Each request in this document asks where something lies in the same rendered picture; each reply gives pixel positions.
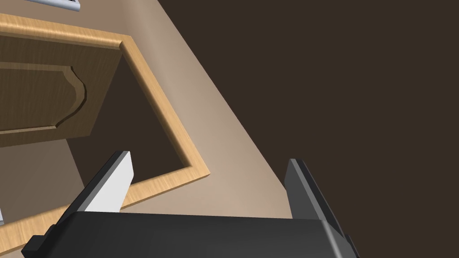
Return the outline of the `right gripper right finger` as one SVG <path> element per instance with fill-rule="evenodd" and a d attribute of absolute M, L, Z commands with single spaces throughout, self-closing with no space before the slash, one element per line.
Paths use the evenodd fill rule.
<path fill-rule="evenodd" d="M 344 236 L 338 220 L 302 159 L 289 160 L 284 187 L 293 219 L 324 220 Z"/>

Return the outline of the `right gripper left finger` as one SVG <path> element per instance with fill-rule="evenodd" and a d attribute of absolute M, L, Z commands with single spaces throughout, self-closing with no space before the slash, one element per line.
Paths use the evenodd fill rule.
<path fill-rule="evenodd" d="M 119 212 L 134 177 L 129 151 L 115 152 L 66 210 Z"/>

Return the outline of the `brown wooden door leaf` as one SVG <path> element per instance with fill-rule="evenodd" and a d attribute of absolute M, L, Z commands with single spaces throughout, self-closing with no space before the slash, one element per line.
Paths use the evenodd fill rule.
<path fill-rule="evenodd" d="M 118 49 L 0 36 L 0 147 L 88 136 L 120 58 Z"/>

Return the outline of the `grey framed window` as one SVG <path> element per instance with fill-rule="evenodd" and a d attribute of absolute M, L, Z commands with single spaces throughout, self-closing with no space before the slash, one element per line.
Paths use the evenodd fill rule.
<path fill-rule="evenodd" d="M 26 0 L 34 3 L 44 4 L 47 6 L 53 6 L 61 9 L 80 11 L 80 3 L 78 0 Z"/>

